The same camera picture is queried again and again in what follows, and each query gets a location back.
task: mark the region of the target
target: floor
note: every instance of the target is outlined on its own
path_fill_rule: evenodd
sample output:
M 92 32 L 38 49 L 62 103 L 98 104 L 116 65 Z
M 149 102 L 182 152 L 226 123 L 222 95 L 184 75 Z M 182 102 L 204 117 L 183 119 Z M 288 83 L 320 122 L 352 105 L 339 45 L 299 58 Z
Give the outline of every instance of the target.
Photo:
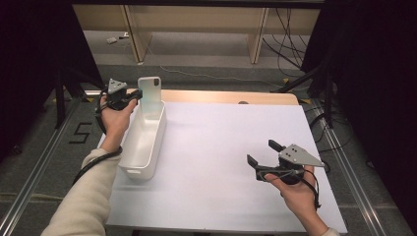
M 293 50 L 282 48 L 281 53 L 289 58 L 292 61 L 291 63 L 282 59 L 282 56 L 278 58 L 277 54 L 264 44 L 259 62 L 251 64 L 245 35 L 169 32 L 155 33 L 145 61 L 138 63 L 134 60 L 129 39 L 119 39 L 119 36 L 123 36 L 124 32 L 85 31 L 85 35 L 97 65 L 297 70 L 297 67 L 293 64 L 301 64 L 301 58 L 303 57 L 302 52 L 299 52 L 299 57 Z M 111 37 L 116 37 L 117 42 L 108 44 L 106 39 Z M 283 35 L 266 35 L 265 41 L 278 50 L 280 48 L 279 43 L 283 38 Z M 293 36 L 292 39 L 297 50 L 304 51 L 309 36 Z M 303 91 L 306 87 L 306 85 L 302 85 L 296 90 Z M 313 101 L 313 104 L 302 104 L 309 121 L 312 121 L 319 114 L 318 112 L 322 106 L 321 101 L 321 99 L 317 99 Z M 329 129 L 326 123 L 319 122 L 313 127 L 312 133 L 315 134 L 322 160 L 328 162 L 331 167 L 328 178 L 345 219 L 349 231 L 348 235 L 413 235 L 385 190 L 378 174 L 373 171 L 372 163 L 367 163 L 366 153 L 362 151 L 360 144 L 356 141 L 341 108 L 337 107 L 335 103 L 333 110 L 334 128 Z M 31 133 L 34 136 L 51 136 L 53 130 L 49 127 L 37 127 Z M 41 150 L 34 149 L 31 154 L 34 156 L 41 155 Z M 27 166 L 34 166 L 35 164 L 34 160 L 23 163 L 16 158 L 9 162 Z M 28 175 L 28 173 L 25 173 L 19 176 L 17 181 L 24 183 Z M 16 178 L 10 171 L 1 174 L 0 178 L 0 186 L 2 186 L 0 212 L 3 213 L 10 206 L 21 185 L 18 184 L 10 188 L 4 187 L 7 181 Z M 38 189 L 56 184 L 53 181 L 41 183 Z M 36 217 L 37 221 L 18 224 L 14 235 L 25 235 L 22 232 L 34 228 L 34 224 L 44 225 L 47 223 L 49 218 L 42 217 L 42 214 L 50 215 L 53 212 L 57 201 L 53 199 L 55 198 L 53 196 L 53 194 L 47 196 L 50 198 L 49 200 L 45 196 L 38 196 L 38 201 L 42 201 L 42 205 L 28 207 L 22 217 L 24 219 L 31 215 L 30 218 L 34 219 Z M 365 212 L 370 212 L 371 216 L 366 215 Z M 128 235 L 128 233 L 126 230 L 110 229 L 108 235 Z

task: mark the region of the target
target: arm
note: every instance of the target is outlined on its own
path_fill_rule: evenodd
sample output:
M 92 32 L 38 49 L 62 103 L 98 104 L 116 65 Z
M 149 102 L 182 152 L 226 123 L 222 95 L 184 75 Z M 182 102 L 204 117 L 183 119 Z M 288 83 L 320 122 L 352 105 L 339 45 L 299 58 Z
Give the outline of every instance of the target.
M 314 171 L 313 166 L 305 166 L 305 169 Z M 338 235 L 334 229 L 328 228 L 317 214 L 314 206 L 314 194 L 307 185 L 302 182 L 296 185 L 286 185 L 272 174 L 265 175 L 265 178 L 281 192 L 288 208 L 297 216 L 310 236 Z M 306 172 L 304 179 L 312 186 L 316 185 L 315 179 L 310 173 Z
M 100 148 L 94 149 L 83 162 L 117 150 L 129 127 L 129 119 L 137 101 L 132 100 L 122 111 L 102 111 L 107 135 Z M 120 156 L 99 162 L 71 188 L 49 225 L 45 235 L 105 235 L 104 224 L 110 212 L 110 194 Z

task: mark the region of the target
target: gray floor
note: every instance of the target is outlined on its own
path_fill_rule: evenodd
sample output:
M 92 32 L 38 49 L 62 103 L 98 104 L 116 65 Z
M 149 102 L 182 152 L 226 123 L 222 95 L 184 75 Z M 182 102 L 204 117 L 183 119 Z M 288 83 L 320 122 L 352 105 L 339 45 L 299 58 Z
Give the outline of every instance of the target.
M 105 70 L 109 66 L 129 66 L 131 68 L 146 68 L 146 70 L 159 70 L 167 77 L 183 76 L 189 77 L 190 80 L 201 73 L 206 75 L 207 80 L 221 79 L 216 75 L 207 75 L 210 72 L 207 68 L 222 68 L 224 70 L 242 69 L 242 70 L 271 70 L 284 72 L 287 70 L 296 70 L 296 67 L 286 62 L 278 60 L 266 45 L 263 45 L 258 64 L 250 63 L 249 53 L 246 45 L 246 36 L 241 34 L 218 34 L 218 33 L 155 33 L 153 35 L 149 51 L 145 62 L 138 64 L 135 62 L 129 39 L 119 39 L 118 42 L 107 44 L 106 39 L 123 35 L 124 32 L 94 32 L 86 31 L 90 49 L 94 59 L 100 68 L 103 78 L 110 77 L 111 74 Z M 275 37 L 280 41 L 282 35 Z M 308 36 L 302 37 L 305 42 Z M 293 37 L 297 49 L 305 50 L 305 45 L 300 37 Z M 274 48 L 279 48 L 279 44 L 271 35 L 266 36 L 266 41 Z M 294 54 L 291 50 L 283 50 L 282 53 L 294 60 Z M 240 75 L 234 76 L 236 83 L 245 83 L 239 81 Z M 257 78 L 258 80 L 269 80 L 267 78 Z M 305 95 L 307 85 L 302 85 L 295 90 L 300 96 Z M 306 117 L 312 121 L 317 116 L 316 106 L 312 104 L 302 104 Z M 79 131 L 85 129 L 90 133 L 89 138 L 83 145 L 68 147 L 58 147 L 54 156 L 51 158 L 49 167 L 46 169 L 44 176 L 39 182 L 35 192 L 37 194 L 47 194 L 47 196 L 35 196 L 26 207 L 19 223 L 17 224 L 13 235 L 37 235 L 47 224 L 50 216 L 59 205 L 59 199 L 65 196 L 66 191 L 71 188 L 71 181 L 63 176 L 75 176 L 80 167 L 81 160 L 85 153 L 94 148 L 98 143 L 100 130 L 95 125 L 95 121 L 90 114 L 94 104 L 84 102 L 77 110 L 77 115 L 72 118 L 67 132 L 73 132 L 77 128 Z M 55 107 L 53 94 L 45 103 L 45 111 L 41 113 L 35 121 L 35 125 L 28 133 L 24 140 L 24 152 L 20 155 L 10 155 L 0 166 L 0 213 L 4 214 L 13 202 L 16 193 L 19 193 L 22 186 L 30 176 L 30 170 L 35 166 L 39 156 L 42 155 L 43 148 L 47 145 L 48 139 L 40 137 L 50 137 L 54 132 L 54 114 Z M 389 193 L 381 182 L 378 174 L 367 166 L 366 154 L 362 151 L 360 144 L 355 139 L 350 126 L 344 118 L 341 109 L 335 103 L 333 110 L 336 113 L 332 116 L 335 137 L 323 130 L 326 126 L 318 123 L 312 130 L 315 140 L 317 141 L 318 150 L 321 152 L 321 159 L 328 162 L 331 171 L 328 173 L 328 179 L 333 189 L 336 201 L 345 219 L 348 235 L 376 235 L 369 228 L 364 219 L 364 212 L 361 204 L 358 203 L 356 195 L 352 192 L 350 182 L 346 181 L 346 174 L 337 158 L 337 152 L 327 150 L 331 148 L 329 139 L 336 138 L 342 148 L 342 151 L 352 166 L 354 175 L 360 180 L 366 200 L 370 202 L 371 208 L 375 211 L 378 220 L 381 222 L 385 235 L 413 235 L 402 215 L 398 211 Z M 62 144 L 83 139 L 83 136 L 74 135 L 65 136 Z M 108 235 L 130 235 L 130 229 L 109 228 Z

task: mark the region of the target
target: white paper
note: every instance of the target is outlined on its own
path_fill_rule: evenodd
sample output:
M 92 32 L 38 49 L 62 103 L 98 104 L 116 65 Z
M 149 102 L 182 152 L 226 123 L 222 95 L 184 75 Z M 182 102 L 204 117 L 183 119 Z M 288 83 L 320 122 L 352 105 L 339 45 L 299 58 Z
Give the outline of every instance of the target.
M 131 180 L 117 171 L 109 225 L 210 232 L 305 232 L 271 184 L 257 181 L 247 154 L 276 166 L 268 146 L 296 144 L 318 156 L 301 106 L 166 102 L 167 126 L 155 174 Z M 328 178 L 316 168 L 319 215 L 346 227 Z

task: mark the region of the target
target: beige sleeve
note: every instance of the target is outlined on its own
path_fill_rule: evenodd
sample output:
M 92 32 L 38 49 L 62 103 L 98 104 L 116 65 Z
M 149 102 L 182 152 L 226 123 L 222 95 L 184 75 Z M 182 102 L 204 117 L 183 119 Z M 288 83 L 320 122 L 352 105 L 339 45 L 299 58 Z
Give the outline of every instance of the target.
M 322 236 L 339 236 L 340 234 L 333 228 L 329 228 L 328 231 Z
M 91 151 L 83 167 L 107 154 L 104 149 Z M 110 194 L 120 156 L 101 161 L 87 171 L 71 188 L 42 232 L 46 235 L 105 235 L 104 224 L 110 212 Z

